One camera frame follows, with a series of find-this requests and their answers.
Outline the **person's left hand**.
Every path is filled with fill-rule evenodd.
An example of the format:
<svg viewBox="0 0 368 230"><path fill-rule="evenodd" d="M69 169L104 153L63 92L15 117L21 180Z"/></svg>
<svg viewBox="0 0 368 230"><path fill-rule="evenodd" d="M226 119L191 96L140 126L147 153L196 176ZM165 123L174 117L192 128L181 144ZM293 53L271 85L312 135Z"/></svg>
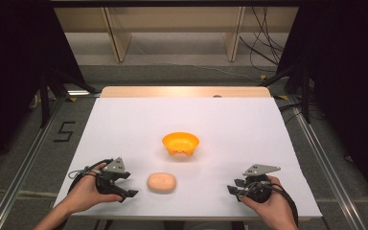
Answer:
<svg viewBox="0 0 368 230"><path fill-rule="evenodd" d="M83 212L91 207L105 202L122 201L119 195L103 195L96 188L97 170L104 164L98 166L95 170L89 171L74 186L69 194L60 203L60 206L68 215Z"/></svg>

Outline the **person's right hand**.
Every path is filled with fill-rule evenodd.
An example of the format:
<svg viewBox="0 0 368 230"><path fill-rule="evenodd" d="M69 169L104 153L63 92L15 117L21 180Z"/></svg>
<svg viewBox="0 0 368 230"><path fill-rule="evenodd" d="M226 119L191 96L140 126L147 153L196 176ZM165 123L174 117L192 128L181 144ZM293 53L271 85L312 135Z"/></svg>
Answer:
<svg viewBox="0 0 368 230"><path fill-rule="evenodd" d="M241 196L240 201L254 210L271 230L298 230L291 207L279 192L273 191L264 203L246 196Z"/></svg>

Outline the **beige bread roll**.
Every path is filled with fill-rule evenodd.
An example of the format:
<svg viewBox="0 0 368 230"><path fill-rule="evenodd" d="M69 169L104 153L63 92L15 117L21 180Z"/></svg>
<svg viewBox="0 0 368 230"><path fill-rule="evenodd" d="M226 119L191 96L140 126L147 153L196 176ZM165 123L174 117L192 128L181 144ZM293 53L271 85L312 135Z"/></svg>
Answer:
<svg viewBox="0 0 368 230"><path fill-rule="evenodd" d="M170 173L155 172L148 177L147 185L153 192L168 194L175 189L176 178Z"/></svg>

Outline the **beige wooden shelf unit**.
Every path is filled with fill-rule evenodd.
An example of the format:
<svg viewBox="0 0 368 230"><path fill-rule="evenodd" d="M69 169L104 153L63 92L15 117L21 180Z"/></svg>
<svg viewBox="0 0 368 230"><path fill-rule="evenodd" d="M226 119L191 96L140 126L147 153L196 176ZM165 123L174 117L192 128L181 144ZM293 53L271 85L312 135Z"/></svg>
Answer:
<svg viewBox="0 0 368 230"><path fill-rule="evenodd" d="M233 62L242 33L256 33L264 23L271 33L288 33L297 12L296 7L55 8L66 33L108 34L118 62L134 33L220 33Z"/></svg>

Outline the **aluminium floor rail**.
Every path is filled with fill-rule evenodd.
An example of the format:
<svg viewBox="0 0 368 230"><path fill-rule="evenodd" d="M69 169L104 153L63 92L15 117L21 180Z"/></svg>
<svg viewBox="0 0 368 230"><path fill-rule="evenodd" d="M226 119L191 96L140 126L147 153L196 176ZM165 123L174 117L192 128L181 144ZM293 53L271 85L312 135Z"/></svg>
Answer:
<svg viewBox="0 0 368 230"><path fill-rule="evenodd" d="M42 123L39 127L38 133L36 134L31 146L29 147L27 153L20 166L17 168L14 176L11 178L11 183L9 187L3 192L0 198L0 230L4 225L13 204L15 203L19 191L21 190L30 170L32 169L36 158L47 138L47 135L52 127L53 121L58 114L61 106L65 102L64 97L58 97L53 102L53 107L49 109L49 118Z"/></svg>
<svg viewBox="0 0 368 230"><path fill-rule="evenodd" d="M356 205L343 186L311 124L306 121L303 115L303 109L295 108L295 115L348 224L353 230L366 230L366 226L360 217Z"/></svg>

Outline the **orange plastic bowl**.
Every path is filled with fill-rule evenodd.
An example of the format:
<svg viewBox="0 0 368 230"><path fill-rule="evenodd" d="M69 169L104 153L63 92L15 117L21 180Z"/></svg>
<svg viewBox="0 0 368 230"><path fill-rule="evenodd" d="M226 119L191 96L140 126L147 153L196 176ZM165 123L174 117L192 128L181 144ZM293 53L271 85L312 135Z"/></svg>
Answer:
<svg viewBox="0 0 368 230"><path fill-rule="evenodd" d="M199 139L189 132L173 132L163 137L162 144L169 155L192 156L199 145Z"/></svg>

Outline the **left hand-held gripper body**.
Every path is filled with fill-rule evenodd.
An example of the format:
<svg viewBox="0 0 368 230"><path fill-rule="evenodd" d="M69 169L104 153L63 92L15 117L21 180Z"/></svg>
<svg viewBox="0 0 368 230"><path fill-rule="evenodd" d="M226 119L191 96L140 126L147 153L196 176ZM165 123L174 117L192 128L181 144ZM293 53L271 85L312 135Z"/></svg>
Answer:
<svg viewBox="0 0 368 230"><path fill-rule="evenodd" d="M105 159L103 167L98 172L96 187L100 194L110 195L111 187L117 186L114 181L115 173L126 173L126 168L121 157L116 159Z"/></svg>

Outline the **black curtain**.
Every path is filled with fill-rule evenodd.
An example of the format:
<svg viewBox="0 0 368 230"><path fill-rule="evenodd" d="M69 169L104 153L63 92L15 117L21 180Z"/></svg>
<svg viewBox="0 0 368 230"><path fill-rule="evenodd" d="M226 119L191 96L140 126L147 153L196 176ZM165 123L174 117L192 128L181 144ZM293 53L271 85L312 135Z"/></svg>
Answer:
<svg viewBox="0 0 368 230"><path fill-rule="evenodd" d="M303 52L315 99L368 182L368 0L301 6L279 68Z"/></svg>
<svg viewBox="0 0 368 230"><path fill-rule="evenodd" d="M0 153L40 79L83 81L49 0L0 0Z"/></svg>

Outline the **white table cover sheet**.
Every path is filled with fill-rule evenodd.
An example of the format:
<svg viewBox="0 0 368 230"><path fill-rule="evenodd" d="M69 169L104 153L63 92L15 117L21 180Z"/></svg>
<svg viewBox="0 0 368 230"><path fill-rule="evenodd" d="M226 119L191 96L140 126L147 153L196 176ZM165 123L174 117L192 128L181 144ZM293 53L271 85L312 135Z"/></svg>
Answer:
<svg viewBox="0 0 368 230"><path fill-rule="evenodd" d="M99 98L69 169L117 157L136 196L86 217L251 219L227 188L255 164L276 167L300 217L321 215L271 98Z"/></svg>

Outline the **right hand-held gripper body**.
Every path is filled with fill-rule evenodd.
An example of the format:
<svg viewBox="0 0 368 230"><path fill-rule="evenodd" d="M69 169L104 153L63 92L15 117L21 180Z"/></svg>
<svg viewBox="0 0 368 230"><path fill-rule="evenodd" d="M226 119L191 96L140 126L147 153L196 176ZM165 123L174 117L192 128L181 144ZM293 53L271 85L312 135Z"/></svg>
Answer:
<svg viewBox="0 0 368 230"><path fill-rule="evenodd" d="M270 181L267 175L280 169L280 167L261 164L254 164L249 167L242 173L245 179L241 183L240 196L246 196L258 203L266 202L271 195L268 188Z"/></svg>

